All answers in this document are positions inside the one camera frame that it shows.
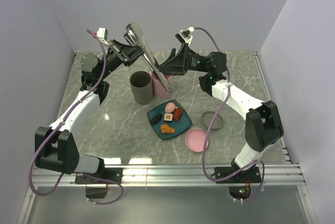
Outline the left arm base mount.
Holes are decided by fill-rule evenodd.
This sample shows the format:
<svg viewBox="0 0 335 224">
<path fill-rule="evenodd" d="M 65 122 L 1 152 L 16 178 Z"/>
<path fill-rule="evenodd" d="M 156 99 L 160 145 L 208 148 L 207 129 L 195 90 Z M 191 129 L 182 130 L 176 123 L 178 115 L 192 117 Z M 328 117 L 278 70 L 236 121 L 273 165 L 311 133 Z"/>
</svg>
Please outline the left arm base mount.
<svg viewBox="0 0 335 224">
<path fill-rule="evenodd" d="M 75 185 L 85 185 L 86 198 L 94 202 L 97 199 L 105 199 L 107 193 L 111 191 L 111 186 L 120 187 L 120 195 L 113 200 L 119 200 L 124 194 L 124 188 L 121 185 L 123 168 L 103 168 L 95 174 L 77 173 Z"/>
</svg>

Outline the metal serving tongs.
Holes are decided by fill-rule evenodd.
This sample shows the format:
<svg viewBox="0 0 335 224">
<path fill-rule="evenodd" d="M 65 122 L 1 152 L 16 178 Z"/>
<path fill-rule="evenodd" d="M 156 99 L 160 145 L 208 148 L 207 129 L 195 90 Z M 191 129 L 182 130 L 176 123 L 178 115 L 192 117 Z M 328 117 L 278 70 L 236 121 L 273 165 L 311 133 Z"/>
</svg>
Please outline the metal serving tongs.
<svg viewBox="0 0 335 224">
<path fill-rule="evenodd" d="M 126 26 L 124 38 L 131 46 L 139 46 L 141 48 L 143 52 L 141 57 L 144 59 L 147 66 L 154 73 L 166 92 L 170 93 L 173 88 L 168 82 L 168 78 L 159 71 L 159 64 L 144 38 L 144 33 L 140 25 L 136 22 L 129 23 Z"/>
</svg>

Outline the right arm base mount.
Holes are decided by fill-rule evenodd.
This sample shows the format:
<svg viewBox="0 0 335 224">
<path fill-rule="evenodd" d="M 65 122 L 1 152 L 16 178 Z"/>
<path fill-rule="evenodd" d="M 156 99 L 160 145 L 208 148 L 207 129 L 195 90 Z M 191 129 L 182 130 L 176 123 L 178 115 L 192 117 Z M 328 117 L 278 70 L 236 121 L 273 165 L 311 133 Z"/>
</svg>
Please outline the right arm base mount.
<svg viewBox="0 0 335 224">
<path fill-rule="evenodd" d="M 253 165 L 224 181 L 219 181 L 220 179 L 233 174 L 233 172 L 236 172 L 238 168 L 238 166 L 217 166 L 214 168 L 214 173 L 210 178 L 215 179 L 217 184 L 229 184 L 228 192 L 233 201 L 244 203 L 263 191 L 265 168 L 262 167 L 261 172 L 258 166 Z"/>
</svg>

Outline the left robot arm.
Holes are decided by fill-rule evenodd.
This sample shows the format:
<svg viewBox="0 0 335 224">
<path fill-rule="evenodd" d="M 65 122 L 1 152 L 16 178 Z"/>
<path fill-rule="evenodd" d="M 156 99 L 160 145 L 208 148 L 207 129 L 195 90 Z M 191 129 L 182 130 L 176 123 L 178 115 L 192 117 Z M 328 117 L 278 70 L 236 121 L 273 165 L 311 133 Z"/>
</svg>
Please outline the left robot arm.
<svg viewBox="0 0 335 224">
<path fill-rule="evenodd" d="M 120 65 L 131 66 L 141 55 L 139 46 L 112 40 L 105 57 L 92 53 L 82 57 L 82 85 L 75 101 L 57 121 L 35 133 L 36 167 L 63 174 L 87 173 L 93 183 L 105 179 L 102 159 L 80 154 L 75 137 L 106 98 L 109 84 L 104 79 Z"/>
</svg>

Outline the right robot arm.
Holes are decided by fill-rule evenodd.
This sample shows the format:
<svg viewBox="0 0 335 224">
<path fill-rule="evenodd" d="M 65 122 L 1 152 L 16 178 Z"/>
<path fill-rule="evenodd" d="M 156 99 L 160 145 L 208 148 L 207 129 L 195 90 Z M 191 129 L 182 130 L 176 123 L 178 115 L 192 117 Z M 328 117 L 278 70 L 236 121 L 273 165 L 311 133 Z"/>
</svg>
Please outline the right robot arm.
<svg viewBox="0 0 335 224">
<path fill-rule="evenodd" d="M 201 89 L 209 96 L 222 101 L 245 121 L 245 145 L 232 161 L 231 175 L 237 182 L 249 177 L 249 169 L 260 162 L 264 151 L 284 135 L 277 105 L 252 97 L 230 82 L 226 54 L 214 51 L 202 56 L 183 43 L 179 50 L 172 49 L 170 56 L 159 65 L 167 75 L 185 75 L 187 71 L 204 72 L 199 77 Z"/>
</svg>

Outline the orange fried chicken piece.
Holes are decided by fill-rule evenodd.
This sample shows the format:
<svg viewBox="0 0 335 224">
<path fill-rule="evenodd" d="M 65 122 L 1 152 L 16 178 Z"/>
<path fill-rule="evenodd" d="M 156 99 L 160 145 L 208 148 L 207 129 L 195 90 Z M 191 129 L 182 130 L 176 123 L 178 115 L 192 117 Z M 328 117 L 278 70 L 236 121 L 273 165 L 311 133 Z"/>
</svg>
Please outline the orange fried chicken piece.
<svg viewBox="0 0 335 224">
<path fill-rule="evenodd" d="M 163 134 L 174 134 L 175 133 L 175 129 L 167 124 L 162 124 L 160 129 Z"/>
</svg>

